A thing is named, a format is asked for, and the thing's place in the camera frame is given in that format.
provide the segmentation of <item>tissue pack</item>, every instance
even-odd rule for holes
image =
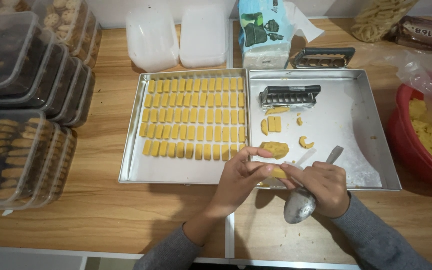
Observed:
[[[243,66],[285,69],[293,37],[293,25],[282,0],[239,0],[239,46]]]

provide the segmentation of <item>wooden table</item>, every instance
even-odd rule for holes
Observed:
[[[349,34],[351,21],[347,19],[313,22],[326,33],[308,46],[355,46],[355,60],[375,56],[375,50],[399,49],[390,43],[357,42]],[[238,28],[236,22],[234,67],[242,66]],[[295,37],[291,54],[301,46],[304,39]],[[363,68],[385,126],[400,84],[396,69]],[[177,66],[170,70],[184,69]],[[104,30],[93,71],[96,85],[90,115],[84,126],[75,129],[78,145],[63,196],[41,209],[15,211],[6,217],[0,211],[1,247],[146,253],[211,199],[215,186],[117,182],[136,83],[142,72],[127,55],[124,29]],[[432,262],[432,186],[415,179],[397,160],[396,167],[405,190],[355,194]],[[314,216],[298,225],[285,223],[282,198],[287,194],[254,190],[236,211],[236,258],[355,263],[343,235],[326,218]],[[224,239],[222,221],[201,257],[224,258]]]

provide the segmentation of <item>gray sleeve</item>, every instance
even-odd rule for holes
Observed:
[[[187,270],[201,249],[184,235],[181,225],[137,260],[133,270]]]
[[[399,234],[371,212],[353,194],[349,208],[331,219],[343,231],[365,270],[425,269],[432,264],[419,255]]]

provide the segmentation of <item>aluminum baking tray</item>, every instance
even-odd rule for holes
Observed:
[[[245,110],[248,112],[248,94],[247,94],[247,72],[245,68],[233,69],[213,69],[213,70],[189,70],[161,73],[144,73],[139,76],[136,95],[129,120],[128,136],[124,146],[124,153],[121,162],[118,181],[120,183],[178,183],[178,184],[218,184],[219,178],[224,168],[224,161],[212,160],[195,160],[177,157],[160,157],[145,156],[142,154],[144,142],[147,137],[138,135],[139,126],[141,125],[140,114],[142,112],[143,101],[147,93],[147,86],[150,80],[166,79],[197,79],[197,78],[231,78],[242,77],[244,82],[245,93]],[[246,133],[250,129],[249,121],[246,114]],[[183,141],[184,143],[208,143],[206,141],[189,141],[169,139],[168,142]],[[234,144],[234,143],[216,143],[213,144]]]
[[[302,169],[315,161],[325,161],[339,145],[344,151],[334,164],[346,170],[349,190],[401,190],[366,71],[251,70],[248,79],[250,145],[258,147],[263,141],[276,141],[289,146],[289,153],[282,159],[254,156],[253,161],[286,162]],[[261,120],[267,109],[260,107],[259,93],[267,86],[307,85],[321,85],[316,105],[272,114],[281,116],[282,130],[264,135]],[[296,123],[297,113],[301,113],[301,126]],[[315,142],[314,147],[301,147],[301,136],[307,137],[306,143]],[[257,188],[285,186],[276,178],[268,178]]]

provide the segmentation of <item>spoon handle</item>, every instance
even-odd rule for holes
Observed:
[[[326,163],[333,164],[344,148],[337,145],[329,154]],[[316,208],[316,197],[306,187],[295,188],[289,194],[284,205],[284,219],[289,224],[300,223],[308,218]]]

